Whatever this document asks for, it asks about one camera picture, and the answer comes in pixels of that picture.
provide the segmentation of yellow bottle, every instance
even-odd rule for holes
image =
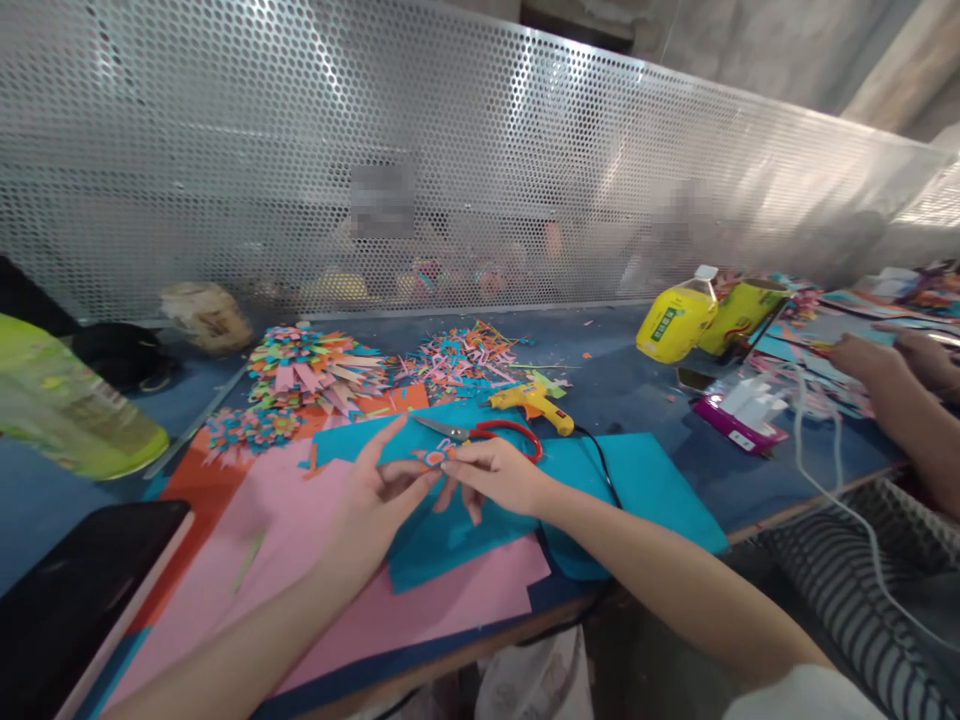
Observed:
[[[0,432],[94,480],[135,472],[167,433],[55,337],[0,314]]]
[[[660,293],[637,333],[637,350],[657,362],[683,360],[717,316],[710,281],[717,269],[701,265],[690,280]]]

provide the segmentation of hand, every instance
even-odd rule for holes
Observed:
[[[426,451],[417,450],[414,453],[420,459],[426,455]],[[483,495],[478,493],[469,485],[460,485],[452,477],[448,477],[443,484],[443,487],[440,489],[440,495],[437,497],[437,502],[433,506],[433,511],[436,513],[445,512],[450,503],[453,500],[453,494],[457,491],[457,488],[460,488],[460,499],[463,501],[463,507],[467,511],[467,515],[470,516],[470,522],[473,523],[473,526],[476,527],[483,520]]]
[[[463,445],[454,457],[440,466],[447,475],[521,515],[537,517],[556,482],[502,438]]]
[[[893,346],[930,392],[941,395],[960,386],[960,370],[950,359],[950,353],[926,333],[901,330]]]
[[[844,333],[830,350],[830,364],[863,384],[907,369],[903,356],[892,347]]]
[[[336,563],[358,581],[358,591],[380,567],[397,530],[441,476],[439,470],[426,470],[417,460],[379,465],[383,449],[406,422],[406,417],[397,418],[360,451],[321,559]]]

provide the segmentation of white sleeve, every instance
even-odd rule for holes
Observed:
[[[884,720],[885,716],[835,670],[795,667],[780,682],[737,698],[723,720]]]

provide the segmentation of perforated metal panel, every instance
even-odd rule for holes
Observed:
[[[192,279],[304,313],[643,299],[700,262],[830,282],[947,162],[412,0],[0,12],[0,243],[81,317]]]
[[[858,274],[960,257],[960,163],[940,172],[887,228]]]

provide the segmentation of red scissors handle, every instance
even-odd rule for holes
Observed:
[[[482,422],[470,431],[470,439],[489,440],[490,438],[499,437],[495,432],[493,432],[494,429],[514,430],[520,433],[523,435],[523,437],[530,441],[530,444],[533,445],[532,453],[523,453],[527,460],[534,464],[543,460],[543,445],[540,442],[540,438],[534,435],[530,431],[530,428],[524,427],[523,425],[519,425],[515,422],[510,422],[509,420],[488,420],[487,422]]]

